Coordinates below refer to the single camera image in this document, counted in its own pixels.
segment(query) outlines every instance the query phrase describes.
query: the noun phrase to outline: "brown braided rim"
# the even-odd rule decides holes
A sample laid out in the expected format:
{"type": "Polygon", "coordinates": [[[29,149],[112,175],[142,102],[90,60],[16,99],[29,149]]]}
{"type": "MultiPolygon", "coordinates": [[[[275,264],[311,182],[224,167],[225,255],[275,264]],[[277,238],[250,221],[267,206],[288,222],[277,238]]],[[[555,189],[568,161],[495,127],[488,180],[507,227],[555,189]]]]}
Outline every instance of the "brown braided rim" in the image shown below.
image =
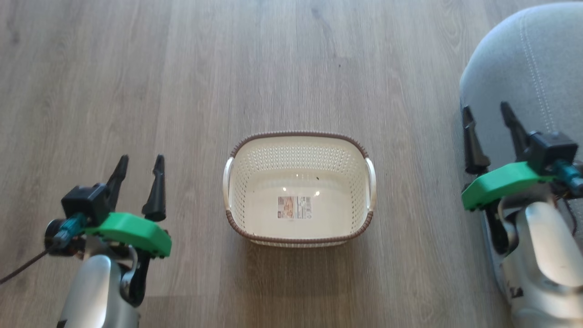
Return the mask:
{"type": "MultiPolygon", "coordinates": [[[[241,142],[239,142],[233,151],[231,152],[231,157],[235,157],[237,152],[245,145],[246,143],[260,138],[272,138],[272,137],[326,137],[326,138],[336,138],[342,139],[350,142],[353,144],[362,154],[364,158],[368,158],[368,153],[364,149],[360,143],[358,143],[353,138],[350,138],[346,135],[342,134],[335,134],[335,133],[327,133],[327,132],[309,132],[309,131],[284,131],[284,132],[268,132],[268,133],[258,133],[254,134],[241,142]]],[[[269,243],[296,243],[296,244],[320,244],[320,243],[333,243],[333,242],[344,242],[350,239],[354,239],[363,234],[363,232],[368,228],[370,222],[373,220],[373,212],[368,212],[366,216],[366,220],[364,220],[363,225],[357,231],[351,233],[350,235],[346,236],[338,236],[332,238],[319,238],[319,239],[285,239],[285,238],[273,238],[273,237],[261,237],[252,235],[243,229],[241,229],[235,220],[233,219],[233,214],[231,211],[227,210],[227,220],[231,227],[241,236],[251,239],[257,240],[260,242],[269,242],[269,243]]]]}

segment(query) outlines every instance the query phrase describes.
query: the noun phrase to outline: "cream laundry basket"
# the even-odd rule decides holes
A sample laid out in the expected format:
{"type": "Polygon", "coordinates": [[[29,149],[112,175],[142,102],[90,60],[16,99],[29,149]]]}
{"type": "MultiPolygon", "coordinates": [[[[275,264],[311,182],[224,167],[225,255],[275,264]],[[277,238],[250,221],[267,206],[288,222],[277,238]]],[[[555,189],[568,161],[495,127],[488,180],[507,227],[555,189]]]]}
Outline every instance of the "cream laundry basket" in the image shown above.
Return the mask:
{"type": "Polygon", "coordinates": [[[377,181],[353,139],[318,132],[253,135],[223,173],[229,224],[252,242],[280,247],[345,243],[369,226],[377,181]]]}

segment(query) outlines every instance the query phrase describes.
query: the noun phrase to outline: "product label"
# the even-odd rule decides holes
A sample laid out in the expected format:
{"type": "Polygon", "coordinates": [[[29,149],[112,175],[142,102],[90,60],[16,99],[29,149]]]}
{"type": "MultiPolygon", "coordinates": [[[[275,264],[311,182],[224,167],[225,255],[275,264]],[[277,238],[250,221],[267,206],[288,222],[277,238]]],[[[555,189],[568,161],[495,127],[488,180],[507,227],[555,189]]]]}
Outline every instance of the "product label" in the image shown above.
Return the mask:
{"type": "Polygon", "coordinates": [[[279,219],[311,219],[312,197],[278,197],[279,219]]]}

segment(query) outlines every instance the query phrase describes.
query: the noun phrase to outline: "green plastic part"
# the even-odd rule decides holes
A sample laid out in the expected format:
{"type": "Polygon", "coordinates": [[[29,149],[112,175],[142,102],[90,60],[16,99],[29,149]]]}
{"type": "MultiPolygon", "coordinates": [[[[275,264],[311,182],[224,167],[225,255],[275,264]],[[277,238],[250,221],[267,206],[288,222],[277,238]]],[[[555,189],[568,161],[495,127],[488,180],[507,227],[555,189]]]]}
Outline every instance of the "green plastic part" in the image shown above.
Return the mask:
{"type": "Polygon", "coordinates": [[[474,211],[504,196],[519,193],[538,182],[549,182],[555,176],[539,176],[526,162],[506,164],[479,176],[462,192],[463,207],[474,211]]]}
{"type": "Polygon", "coordinates": [[[86,228],[85,233],[132,245],[153,257],[168,257],[172,249],[172,240],[166,231],[155,222],[131,213],[111,212],[100,226],[86,228]]]}

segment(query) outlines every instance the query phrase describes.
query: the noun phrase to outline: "wooden floor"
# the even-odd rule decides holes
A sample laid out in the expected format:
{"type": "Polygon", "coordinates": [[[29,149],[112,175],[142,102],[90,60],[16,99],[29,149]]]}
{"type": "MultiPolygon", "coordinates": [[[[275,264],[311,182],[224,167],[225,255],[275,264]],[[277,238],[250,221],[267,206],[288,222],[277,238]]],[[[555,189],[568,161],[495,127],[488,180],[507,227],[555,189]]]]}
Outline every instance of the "wooden floor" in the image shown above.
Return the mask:
{"type": "MultiPolygon", "coordinates": [[[[139,213],[166,156],[172,256],[141,327],[507,327],[478,217],[462,210],[458,84],[498,22],[544,0],[0,1],[0,275],[43,249],[77,184],[129,154],[139,213]],[[252,245],[224,217],[237,141],[341,132],[378,170],[360,238],[252,245]]],[[[0,287],[0,326],[53,327],[80,266],[0,287]]]]}

